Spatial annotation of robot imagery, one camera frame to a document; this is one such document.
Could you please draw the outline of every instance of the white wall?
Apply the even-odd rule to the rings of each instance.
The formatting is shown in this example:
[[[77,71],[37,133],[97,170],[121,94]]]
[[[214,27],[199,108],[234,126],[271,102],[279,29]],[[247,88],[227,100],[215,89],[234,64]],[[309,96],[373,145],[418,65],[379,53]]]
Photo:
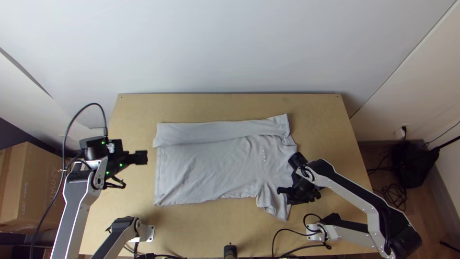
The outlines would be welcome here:
[[[344,93],[351,115],[453,2],[5,0],[0,44],[69,114],[110,115],[118,93],[283,91]]]
[[[61,149],[71,117],[0,54],[0,117],[30,135]],[[74,123],[67,147],[80,149],[78,140],[101,134],[100,130]]]
[[[460,3],[457,1],[398,70],[351,118],[359,141],[392,140],[410,123],[408,138],[431,141],[460,120]],[[460,126],[430,144],[460,135]],[[460,215],[460,142],[440,152],[436,166]]]
[[[460,115],[456,121],[447,124],[443,129],[435,132],[426,140],[431,141],[443,132],[448,130],[460,120]],[[446,133],[444,136],[430,143],[429,148],[439,146],[457,136],[460,136],[460,126],[457,126]],[[460,215],[460,141],[454,142],[449,146],[444,147],[439,152],[439,158],[436,161],[436,167],[441,174],[444,184],[449,192],[449,195],[454,203],[457,213]]]

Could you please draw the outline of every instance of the power cord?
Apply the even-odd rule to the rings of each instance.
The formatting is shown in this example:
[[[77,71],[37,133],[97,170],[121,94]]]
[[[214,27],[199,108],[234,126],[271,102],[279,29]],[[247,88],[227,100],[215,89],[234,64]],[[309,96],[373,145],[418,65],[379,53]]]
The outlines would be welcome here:
[[[428,141],[428,142],[425,142],[425,144],[423,144],[422,147],[428,147],[430,145],[430,143],[436,141],[437,139],[439,139],[440,137],[444,136],[447,132],[449,132],[451,129],[455,128],[457,125],[460,124],[460,120],[452,127],[450,127],[448,130],[446,130],[444,133],[442,133],[441,135],[439,135],[437,138],[433,139],[432,141]]]
[[[313,213],[308,213],[306,214],[304,217],[303,217],[303,225],[305,226],[306,229],[308,229],[310,232],[313,232],[312,234],[302,234],[302,233],[299,233],[297,231],[294,231],[292,229],[288,229],[288,228],[282,228],[282,229],[279,229],[275,235],[273,236],[273,240],[272,240],[272,259],[275,258],[275,253],[274,253],[274,246],[275,246],[275,239],[276,239],[276,236],[278,235],[278,233],[280,233],[281,231],[289,231],[289,232],[293,232],[295,234],[298,234],[298,235],[301,235],[301,236],[312,236],[312,235],[316,235],[317,233],[320,233],[321,231],[320,230],[311,230],[308,228],[307,224],[305,223],[305,219],[309,216],[315,216],[317,217],[319,220],[322,220],[322,218],[316,214],[313,214]],[[325,229],[319,225],[319,227],[321,227],[324,231],[324,234],[325,236],[327,236],[327,233],[325,231]],[[325,241],[321,244],[321,245],[310,245],[310,246],[304,246],[304,247],[299,247],[299,248],[296,248],[294,250],[291,250],[287,253],[284,253],[281,258],[286,258],[286,257],[289,257],[289,258],[296,258],[295,256],[291,256],[292,253],[296,252],[296,251],[299,251],[299,250],[302,250],[302,249],[307,249],[307,248],[311,248],[311,247],[326,247],[327,249],[332,249],[332,247],[328,244],[326,244],[326,241],[328,240],[328,238],[325,238]]]
[[[53,206],[53,203],[56,201],[56,198],[58,197],[59,193],[60,193],[60,190],[62,188],[62,185],[64,183],[64,180],[65,180],[65,177],[67,175],[67,170],[68,168],[70,167],[70,165],[72,163],[74,163],[78,157],[74,157],[72,163],[69,163],[68,165],[66,165],[66,141],[67,141],[67,135],[69,134],[69,130],[70,130],[70,127],[72,126],[73,122],[77,119],[78,115],[80,115],[80,113],[82,111],[84,111],[86,108],[90,107],[90,106],[98,106],[100,109],[101,109],[101,112],[102,112],[102,116],[104,118],[104,136],[107,136],[108,134],[108,129],[107,129],[107,119],[105,118],[105,112],[104,112],[104,109],[102,108],[102,106],[98,103],[90,103],[90,104],[87,104],[85,105],[83,108],[81,108],[77,114],[75,114],[72,118],[72,120],[70,121],[69,125],[67,126],[67,129],[66,129],[66,134],[64,135],[64,140],[62,142],[62,175],[61,175],[61,180],[59,182],[59,185],[57,187],[57,190],[56,190],[56,193],[54,194],[54,197],[53,199],[51,200],[50,204],[48,205],[47,209],[45,210],[45,213],[43,213],[43,216],[42,218],[40,219],[40,221],[38,222],[38,225],[37,225],[37,229],[35,230],[35,233],[34,235],[32,236],[32,240],[31,240],[31,243],[30,243],[30,250],[29,250],[29,259],[33,259],[34,258],[34,245],[35,245],[35,242],[36,242],[36,239],[37,239],[37,235],[38,235],[38,231],[40,230],[40,227],[42,226],[43,224],[43,221],[45,220],[45,217],[46,215],[48,215],[48,212],[49,210],[51,209],[51,207]]]

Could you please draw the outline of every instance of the printed logo on shirt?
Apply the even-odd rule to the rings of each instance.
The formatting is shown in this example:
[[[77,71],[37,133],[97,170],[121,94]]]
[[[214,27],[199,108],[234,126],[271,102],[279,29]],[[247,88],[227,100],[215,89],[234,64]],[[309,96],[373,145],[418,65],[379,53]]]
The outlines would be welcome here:
[[[262,161],[264,162],[267,162],[267,157],[265,156],[265,150],[261,150],[262,151]]]

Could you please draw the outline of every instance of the wooden floor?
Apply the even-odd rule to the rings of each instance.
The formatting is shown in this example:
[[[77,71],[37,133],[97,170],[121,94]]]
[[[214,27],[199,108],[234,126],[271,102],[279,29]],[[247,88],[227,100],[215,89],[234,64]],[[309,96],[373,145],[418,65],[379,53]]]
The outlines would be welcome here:
[[[366,144],[359,145],[366,168],[375,168],[382,160],[383,155],[390,150],[387,144]],[[395,177],[388,171],[377,171],[369,176],[372,187],[381,189],[393,182]],[[406,202],[407,217],[413,224],[417,232],[422,237],[422,247],[420,247],[410,259],[458,259],[460,254],[439,244],[441,240],[448,241],[446,226],[441,220],[439,209],[437,208],[431,188],[428,182],[422,186],[408,190],[408,201]],[[337,255],[339,259],[380,259],[378,253],[357,254],[357,255]],[[315,259],[330,259],[326,257],[308,257]]]

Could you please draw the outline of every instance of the folded sleeve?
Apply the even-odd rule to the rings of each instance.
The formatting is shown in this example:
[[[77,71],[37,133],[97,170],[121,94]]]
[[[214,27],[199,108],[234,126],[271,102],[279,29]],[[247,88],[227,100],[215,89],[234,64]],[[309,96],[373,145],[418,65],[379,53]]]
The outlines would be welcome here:
[[[255,135],[288,136],[287,114],[246,121],[158,123],[153,147],[225,141]]]

